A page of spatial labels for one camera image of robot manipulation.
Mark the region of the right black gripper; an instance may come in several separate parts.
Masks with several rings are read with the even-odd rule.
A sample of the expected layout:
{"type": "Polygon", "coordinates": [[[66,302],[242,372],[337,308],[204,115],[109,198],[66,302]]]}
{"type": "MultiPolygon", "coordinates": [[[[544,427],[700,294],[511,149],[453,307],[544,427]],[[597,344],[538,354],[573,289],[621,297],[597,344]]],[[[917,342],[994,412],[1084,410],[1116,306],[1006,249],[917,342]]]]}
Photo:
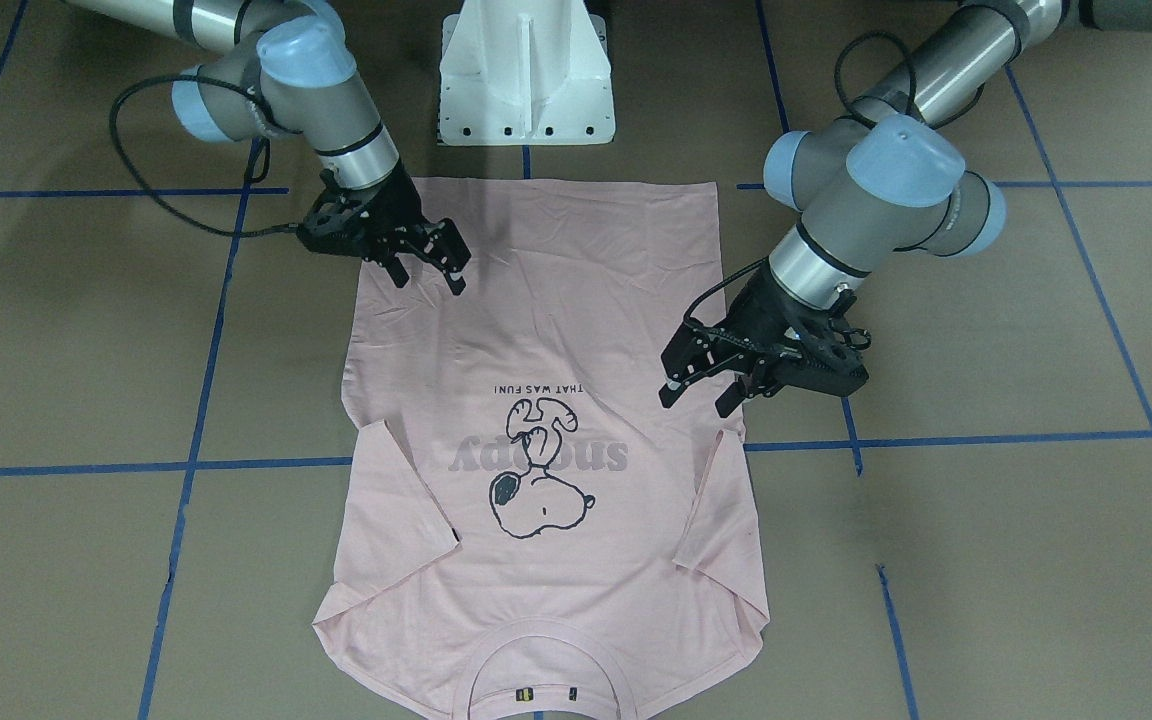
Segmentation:
{"type": "MultiPolygon", "coordinates": [[[[332,170],[321,170],[321,181],[325,190],[349,191],[332,170]]],[[[454,296],[467,290],[463,273],[471,252],[465,238],[456,223],[426,223],[429,219],[422,214],[419,191],[403,161],[397,161],[378,184],[353,191],[361,191],[365,202],[366,242],[371,253],[367,262],[381,262],[381,268],[394,286],[404,288],[410,283],[411,274],[397,255],[407,252],[438,270],[454,296]]]]}

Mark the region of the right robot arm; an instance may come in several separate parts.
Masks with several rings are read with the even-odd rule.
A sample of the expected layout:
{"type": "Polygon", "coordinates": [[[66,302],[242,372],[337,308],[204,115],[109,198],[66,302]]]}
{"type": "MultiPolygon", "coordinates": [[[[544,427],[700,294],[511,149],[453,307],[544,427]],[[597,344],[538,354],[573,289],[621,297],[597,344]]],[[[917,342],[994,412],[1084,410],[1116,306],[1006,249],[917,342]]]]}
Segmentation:
{"type": "Polygon", "coordinates": [[[189,135],[211,143],[301,137],[323,164],[323,191],[305,219],[274,225],[308,251],[376,263],[397,287],[402,255],[465,291],[465,240],[449,219],[430,222],[419,191],[326,1],[88,1],[84,9],[215,53],[209,65],[141,81],[116,97],[108,128],[129,167],[118,122],[134,94],[172,90],[189,135]]]}

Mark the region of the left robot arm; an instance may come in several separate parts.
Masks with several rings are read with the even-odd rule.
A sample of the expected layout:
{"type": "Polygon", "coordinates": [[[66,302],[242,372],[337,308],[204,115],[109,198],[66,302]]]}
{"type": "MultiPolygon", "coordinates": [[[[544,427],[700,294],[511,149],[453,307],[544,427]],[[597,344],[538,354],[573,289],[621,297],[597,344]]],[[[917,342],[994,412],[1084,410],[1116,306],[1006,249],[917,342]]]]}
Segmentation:
{"type": "Polygon", "coordinates": [[[660,361],[664,407],[723,372],[717,414],[783,388],[847,397],[867,382],[870,334],[849,323],[856,291],[892,252],[960,258],[1005,228],[1000,188],[968,170],[941,135],[993,74],[1064,24],[1152,33],[1152,1],[961,1],[943,26],[882,81],[849,97],[818,132],[786,132],[764,162],[772,199],[799,213],[714,324],[687,310],[660,361]]]}

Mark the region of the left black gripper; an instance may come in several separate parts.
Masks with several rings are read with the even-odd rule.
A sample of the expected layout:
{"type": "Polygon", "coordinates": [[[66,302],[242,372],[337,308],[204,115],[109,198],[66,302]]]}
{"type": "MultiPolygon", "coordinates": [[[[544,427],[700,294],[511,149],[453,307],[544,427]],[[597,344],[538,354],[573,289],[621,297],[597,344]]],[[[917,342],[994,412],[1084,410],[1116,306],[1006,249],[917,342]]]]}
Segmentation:
{"type": "Polygon", "coordinates": [[[696,302],[722,291],[750,275],[722,320],[712,325],[685,318],[660,353],[666,382],[658,391],[660,406],[673,407],[685,389],[705,378],[732,373],[732,386],[717,400],[717,414],[732,416],[751,397],[774,397],[785,384],[778,378],[782,357],[796,357],[786,346],[791,316],[832,313],[791,300],[774,282],[767,265],[748,265],[703,293],[696,302]]]}

